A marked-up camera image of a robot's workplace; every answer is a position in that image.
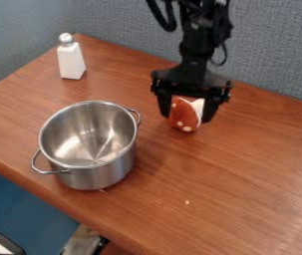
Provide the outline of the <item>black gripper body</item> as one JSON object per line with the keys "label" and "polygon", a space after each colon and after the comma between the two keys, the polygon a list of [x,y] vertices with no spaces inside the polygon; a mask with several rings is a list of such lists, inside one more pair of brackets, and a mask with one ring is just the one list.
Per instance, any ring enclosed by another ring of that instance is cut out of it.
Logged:
{"label": "black gripper body", "polygon": [[231,89],[231,81],[203,66],[179,64],[151,72],[151,92],[161,104],[168,103],[172,96],[212,98],[216,102],[225,102]]}

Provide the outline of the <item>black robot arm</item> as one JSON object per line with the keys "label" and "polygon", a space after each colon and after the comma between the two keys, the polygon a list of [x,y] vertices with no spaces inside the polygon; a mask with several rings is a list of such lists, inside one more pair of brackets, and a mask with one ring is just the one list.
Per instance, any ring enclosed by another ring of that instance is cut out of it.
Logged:
{"label": "black robot arm", "polygon": [[169,116],[172,96],[203,99],[199,120],[208,123],[220,104],[228,101],[232,83],[207,69],[227,60],[224,42],[231,37],[230,0],[160,0],[165,16],[155,0],[145,0],[153,18],[167,32],[176,28],[172,2],[179,7],[181,39],[177,50],[180,63],[151,72],[151,92],[156,96],[160,114]]}

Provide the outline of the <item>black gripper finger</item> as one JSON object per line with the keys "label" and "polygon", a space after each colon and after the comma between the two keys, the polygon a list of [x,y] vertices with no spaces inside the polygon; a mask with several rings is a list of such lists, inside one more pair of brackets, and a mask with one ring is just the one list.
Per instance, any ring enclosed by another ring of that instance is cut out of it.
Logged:
{"label": "black gripper finger", "polygon": [[159,90],[156,93],[156,102],[160,114],[167,118],[169,115],[171,93]]}
{"label": "black gripper finger", "polygon": [[217,107],[220,105],[220,97],[212,97],[204,100],[203,107],[201,107],[201,117],[200,121],[207,123],[211,121]]}

